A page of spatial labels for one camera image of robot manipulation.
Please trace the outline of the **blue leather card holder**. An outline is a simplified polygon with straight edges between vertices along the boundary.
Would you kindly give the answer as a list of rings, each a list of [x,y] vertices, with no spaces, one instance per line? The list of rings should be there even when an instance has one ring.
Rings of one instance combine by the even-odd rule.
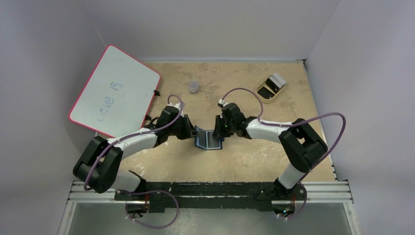
[[[214,130],[204,130],[195,126],[198,136],[195,137],[195,146],[202,150],[220,150],[223,149],[224,139],[213,136]]]

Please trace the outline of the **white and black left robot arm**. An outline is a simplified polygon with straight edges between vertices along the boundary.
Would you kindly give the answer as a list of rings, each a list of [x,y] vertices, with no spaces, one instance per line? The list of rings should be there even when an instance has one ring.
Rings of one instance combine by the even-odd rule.
[[[133,200],[146,194],[143,180],[132,171],[120,170],[121,161],[143,150],[155,148],[175,136],[179,140],[196,137],[198,132],[181,105],[167,105],[159,117],[138,131],[120,138],[94,137],[73,168],[73,175],[84,182],[85,190],[104,193],[107,190],[127,191]]]

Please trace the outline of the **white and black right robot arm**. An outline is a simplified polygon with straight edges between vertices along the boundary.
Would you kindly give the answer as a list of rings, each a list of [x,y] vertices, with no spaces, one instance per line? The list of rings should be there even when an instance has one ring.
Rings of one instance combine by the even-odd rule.
[[[235,103],[222,100],[221,114],[215,117],[213,137],[224,139],[234,134],[246,139],[266,140],[281,144],[289,160],[285,170],[275,180],[275,193],[287,199],[294,186],[327,153],[328,147],[304,119],[295,122],[261,122],[258,117],[246,117]]]

